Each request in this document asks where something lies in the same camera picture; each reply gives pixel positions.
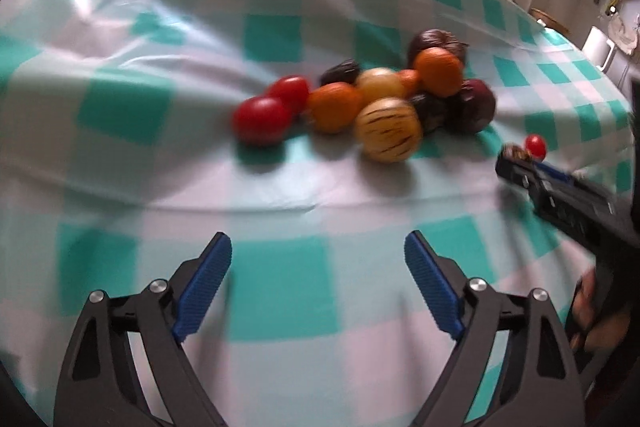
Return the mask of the right hand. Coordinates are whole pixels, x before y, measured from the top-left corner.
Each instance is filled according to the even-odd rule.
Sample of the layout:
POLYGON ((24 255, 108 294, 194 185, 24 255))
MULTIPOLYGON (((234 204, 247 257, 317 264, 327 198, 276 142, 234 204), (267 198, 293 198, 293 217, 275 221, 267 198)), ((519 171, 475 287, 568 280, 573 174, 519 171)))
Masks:
POLYGON ((596 320, 596 308, 593 304, 596 289, 596 270, 591 269, 582 274, 572 304, 572 317, 582 331, 570 340, 570 347, 574 351, 579 348, 587 352, 614 349, 623 341, 629 329, 630 313, 627 309, 596 320))

